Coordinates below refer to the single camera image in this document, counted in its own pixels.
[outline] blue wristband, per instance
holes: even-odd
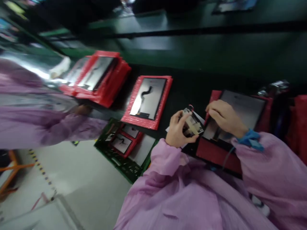
[[[263,152],[264,147],[258,142],[259,138],[259,133],[256,133],[254,130],[249,129],[249,131],[245,134],[244,137],[242,137],[241,139],[237,138],[237,140],[239,144],[244,144],[248,147],[252,147],[253,149]]]

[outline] pink sleeve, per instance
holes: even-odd
[[[171,147],[161,139],[151,152],[151,166],[144,175],[137,179],[129,190],[116,226],[122,222],[127,213],[142,201],[152,197],[166,185],[166,176],[173,176],[182,160],[187,160],[180,149]]]
[[[42,132],[40,144],[42,146],[50,146],[65,141],[74,134],[85,120],[86,117],[74,113],[67,115],[58,124],[55,124],[48,129],[40,130]]]
[[[264,152],[236,145],[247,190],[271,210],[270,220],[279,229],[307,226],[307,167],[281,140],[260,133]]]
[[[43,86],[43,81],[37,74],[23,68],[13,61],[2,58],[0,58],[0,80],[13,80],[17,84],[33,88]]]

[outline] workbench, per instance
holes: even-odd
[[[130,101],[130,95],[137,78],[141,75],[172,76],[173,84],[166,101],[158,130],[136,126],[136,129],[155,138],[165,138],[165,129],[169,126],[170,118],[178,110],[183,110],[189,104],[201,117],[205,117],[205,109],[209,103],[212,90],[228,89],[245,94],[256,94],[258,89],[269,82],[259,82],[245,76],[234,76],[216,73],[205,73],[196,70],[183,70],[150,65],[129,64],[132,68],[124,86],[110,109],[94,102],[84,101],[102,113],[101,119],[110,117],[121,119]]]

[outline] green crate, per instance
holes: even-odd
[[[150,154],[153,147],[158,143],[156,140],[148,153],[145,161],[141,166],[134,162],[131,158],[124,159],[115,150],[110,148],[108,144],[116,135],[118,129],[121,127],[122,122],[111,118],[109,123],[103,129],[101,136],[95,143],[96,149],[104,155],[108,161],[131,183],[133,184],[143,173],[147,170],[150,164]]]

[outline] hand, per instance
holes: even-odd
[[[91,112],[92,112],[92,108],[87,105],[80,105],[75,110],[75,114],[83,115],[83,116],[89,115]]]
[[[193,137],[188,138],[183,135],[183,126],[185,125],[186,119],[190,115],[186,114],[179,120],[179,116],[182,115],[182,112],[183,111],[180,110],[171,117],[169,123],[169,132],[167,133],[165,139],[165,142],[169,146],[174,146],[176,148],[179,148],[186,143],[195,143],[197,138],[199,137],[199,135],[195,135]]]
[[[233,134],[237,138],[244,137],[249,130],[232,106],[222,100],[211,102],[207,106],[206,112],[210,114],[222,130]]]

